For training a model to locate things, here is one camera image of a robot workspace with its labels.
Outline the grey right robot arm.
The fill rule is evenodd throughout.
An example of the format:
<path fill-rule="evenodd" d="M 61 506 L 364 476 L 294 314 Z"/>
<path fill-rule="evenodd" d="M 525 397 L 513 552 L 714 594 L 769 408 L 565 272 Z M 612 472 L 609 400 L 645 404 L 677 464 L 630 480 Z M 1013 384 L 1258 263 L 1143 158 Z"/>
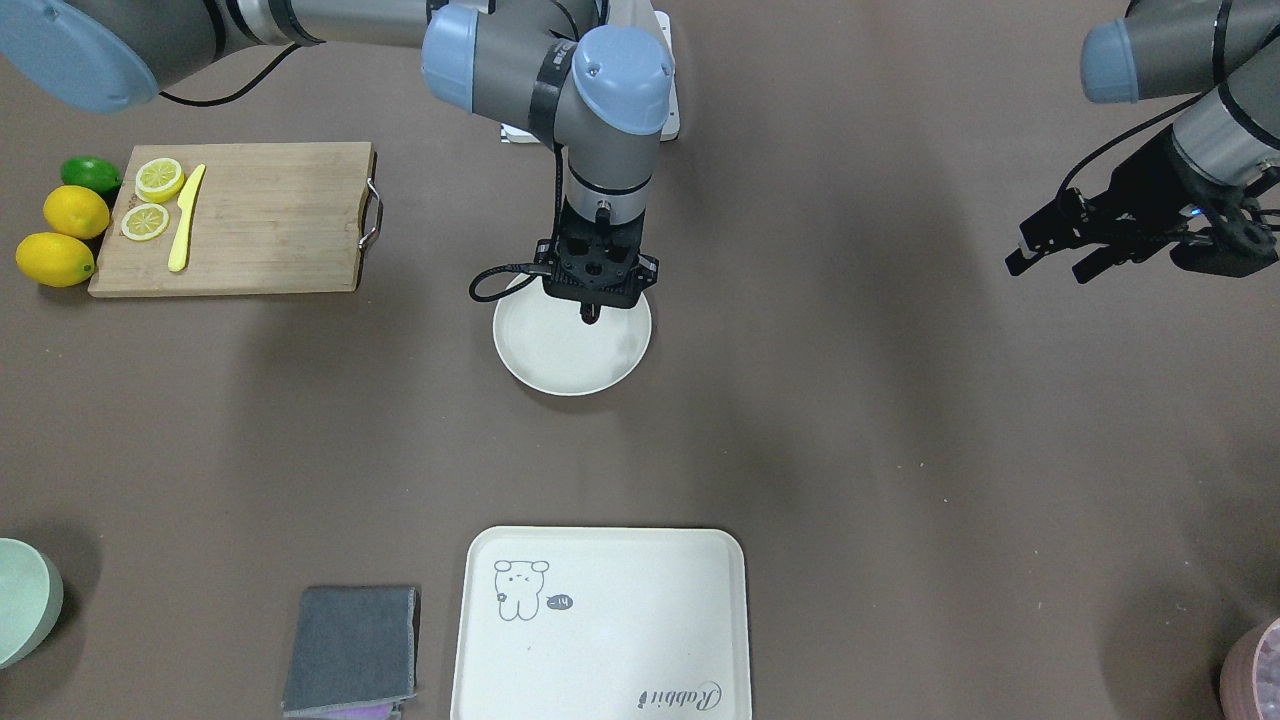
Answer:
<path fill-rule="evenodd" d="M 5 1 L 3 55 L 60 101 L 115 113 L 253 46 L 420 53 L 443 102 L 557 159 L 556 217 L 530 263 L 588 324 L 658 278 L 643 224 L 676 63 L 648 1 Z"/>

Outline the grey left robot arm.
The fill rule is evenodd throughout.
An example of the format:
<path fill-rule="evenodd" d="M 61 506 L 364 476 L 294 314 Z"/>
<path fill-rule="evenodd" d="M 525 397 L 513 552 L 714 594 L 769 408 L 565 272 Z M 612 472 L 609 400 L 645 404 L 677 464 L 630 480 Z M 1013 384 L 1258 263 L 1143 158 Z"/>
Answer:
<path fill-rule="evenodd" d="M 1021 225 L 1006 258 L 1020 275 L 1042 258 L 1089 249 L 1085 283 L 1167 250 L 1185 272 L 1242 278 L 1277 261 L 1277 4 L 1133 1 L 1082 46 L 1084 95 L 1097 104 L 1183 96 L 1170 126 L 1112 172 L 1094 197 L 1062 182 Z"/>

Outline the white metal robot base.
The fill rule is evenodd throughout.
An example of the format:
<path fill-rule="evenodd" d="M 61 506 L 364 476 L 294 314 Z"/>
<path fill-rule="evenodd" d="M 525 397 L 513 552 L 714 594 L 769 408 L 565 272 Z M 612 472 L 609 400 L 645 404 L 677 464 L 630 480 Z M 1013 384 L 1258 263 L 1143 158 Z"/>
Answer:
<path fill-rule="evenodd" d="M 652 1 L 599 1 L 598 8 L 602 23 L 582 33 L 570 67 L 577 97 L 612 129 L 676 138 L 680 114 L 669 15 Z"/>

